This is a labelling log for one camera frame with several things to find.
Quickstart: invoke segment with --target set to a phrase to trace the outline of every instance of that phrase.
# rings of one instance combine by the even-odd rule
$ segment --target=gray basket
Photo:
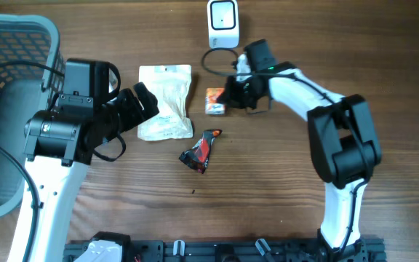
[[[0,15],[0,63],[29,60],[64,71],[59,46],[59,32],[47,18]],[[62,83],[59,76],[39,68],[0,68],[0,146],[21,164],[25,162],[25,123],[38,110],[46,109]],[[20,173],[0,154],[0,217],[20,204],[24,184]]]

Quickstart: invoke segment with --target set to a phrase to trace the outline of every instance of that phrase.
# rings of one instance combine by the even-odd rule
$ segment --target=small orange box
[[[226,106],[216,102],[217,98],[224,92],[224,88],[207,88],[206,106],[204,112],[206,114],[224,114]]]

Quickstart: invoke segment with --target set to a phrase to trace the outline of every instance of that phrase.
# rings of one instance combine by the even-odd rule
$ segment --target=white plastic bag
[[[141,66],[138,78],[156,96],[159,108],[158,115],[138,126],[138,137],[145,141],[192,138],[192,124],[185,112],[191,66]]]

